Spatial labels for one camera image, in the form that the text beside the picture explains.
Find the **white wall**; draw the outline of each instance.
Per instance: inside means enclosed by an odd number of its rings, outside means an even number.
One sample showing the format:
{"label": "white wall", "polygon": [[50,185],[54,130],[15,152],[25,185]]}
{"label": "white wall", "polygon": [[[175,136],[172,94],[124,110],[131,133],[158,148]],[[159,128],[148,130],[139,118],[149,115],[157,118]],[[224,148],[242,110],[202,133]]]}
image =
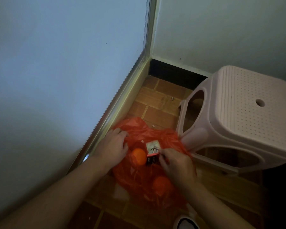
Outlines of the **white wall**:
{"label": "white wall", "polygon": [[147,0],[0,0],[0,213],[65,174],[143,50]]}
{"label": "white wall", "polygon": [[236,65],[286,80],[286,0],[160,0],[153,57],[214,73]]}

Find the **white shoe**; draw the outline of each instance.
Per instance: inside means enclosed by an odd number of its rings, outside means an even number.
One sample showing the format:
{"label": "white shoe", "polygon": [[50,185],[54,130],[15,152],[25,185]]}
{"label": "white shoe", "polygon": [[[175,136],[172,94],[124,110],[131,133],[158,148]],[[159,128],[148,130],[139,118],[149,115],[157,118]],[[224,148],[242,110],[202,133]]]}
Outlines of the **white shoe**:
{"label": "white shoe", "polygon": [[173,229],[200,229],[197,223],[186,215],[179,216],[174,223]]}

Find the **orange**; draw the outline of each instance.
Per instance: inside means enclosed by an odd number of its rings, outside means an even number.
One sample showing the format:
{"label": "orange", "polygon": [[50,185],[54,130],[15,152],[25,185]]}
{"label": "orange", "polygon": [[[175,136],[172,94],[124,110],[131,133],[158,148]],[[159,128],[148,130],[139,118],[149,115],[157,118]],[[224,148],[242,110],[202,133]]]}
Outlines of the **orange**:
{"label": "orange", "polygon": [[147,161],[147,156],[144,150],[137,148],[134,149],[132,152],[132,158],[133,161],[137,164],[137,165],[145,165],[146,161]]}
{"label": "orange", "polygon": [[156,177],[153,181],[153,190],[160,197],[174,189],[171,181],[165,176]]}

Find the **perforated stool top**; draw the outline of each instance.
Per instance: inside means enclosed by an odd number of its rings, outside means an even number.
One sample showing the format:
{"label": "perforated stool top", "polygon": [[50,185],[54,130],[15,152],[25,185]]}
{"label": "perforated stool top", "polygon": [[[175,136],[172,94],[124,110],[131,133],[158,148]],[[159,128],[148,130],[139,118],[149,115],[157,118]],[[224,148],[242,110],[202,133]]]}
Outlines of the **perforated stool top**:
{"label": "perforated stool top", "polygon": [[215,116],[229,132],[286,151],[286,82],[235,66],[218,71]]}

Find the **hand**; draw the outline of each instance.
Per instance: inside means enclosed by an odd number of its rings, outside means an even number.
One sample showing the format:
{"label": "hand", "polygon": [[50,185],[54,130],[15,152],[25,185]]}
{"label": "hand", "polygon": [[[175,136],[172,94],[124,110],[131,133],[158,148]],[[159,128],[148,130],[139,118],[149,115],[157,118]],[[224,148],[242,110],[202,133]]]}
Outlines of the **hand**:
{"label": "hand", "polygon": [[195,167],[189,156],[171,148],[161,149],[159,152],[159,162],[177,188],[186,191],[198,182]]}
{"label": "hand", "polygon": [[109,130],[96,147],[93,156],[99,158],[108,171],[119,164],[126,156],[128,145],[123,146],[126,136],[128,136],[128,133],[119,128]]}

